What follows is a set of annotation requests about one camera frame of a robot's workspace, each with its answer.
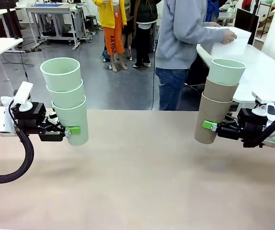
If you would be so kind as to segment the person's right hand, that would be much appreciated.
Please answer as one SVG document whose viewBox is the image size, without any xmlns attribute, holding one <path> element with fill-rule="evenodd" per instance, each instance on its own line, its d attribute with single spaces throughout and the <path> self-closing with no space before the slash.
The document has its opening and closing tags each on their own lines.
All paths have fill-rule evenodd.
<svg viewBox="0 0 275 230">
<path fill-rule="evenodd" d="M 223 32 L 224 32 L 224 37 L 222 40 L 223 44 L 225 44 L 225 45 L 229 44 L 237 39 L 236 34 L 233 31 L 231 31 L 230 29 L 223 29 Z"/>
</svg>

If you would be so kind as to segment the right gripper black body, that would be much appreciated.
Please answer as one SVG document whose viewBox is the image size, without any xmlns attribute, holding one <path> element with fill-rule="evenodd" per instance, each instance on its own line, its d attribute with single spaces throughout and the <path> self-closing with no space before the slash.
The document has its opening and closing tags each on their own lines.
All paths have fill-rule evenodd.
<svg viewBox="0 0 275 230">
<path fill-rule="evenodd" d="M 245 141 L 252 141 L 259 136 L 263 127 L 267 124 L 266 116 L 255 115 L 252 109 L 241 108 L 237 116 L 238 131 L 222 130 L 218 131 L 218 136 L 232 140 L 242 139 Z"/>
</svg>

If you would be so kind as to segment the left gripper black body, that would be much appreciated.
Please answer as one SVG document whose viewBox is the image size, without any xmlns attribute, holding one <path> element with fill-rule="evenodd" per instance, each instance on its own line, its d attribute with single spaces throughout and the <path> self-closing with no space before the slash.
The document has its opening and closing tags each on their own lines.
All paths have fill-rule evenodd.
<svg viewBox="0 0 275 230">
<path fill-rule="evenodd" d="M 37 134 L 41 141 L 62 141 L 65 136 L 44 134 L 44 126 L 49 124 L 45 105 L 39 102 L 31 104 L 31 109 L 25 112 L 21 111 L 23 108 L 21 104 L 11 108 L 16 126 L 27 135 Z"/>
</svg>

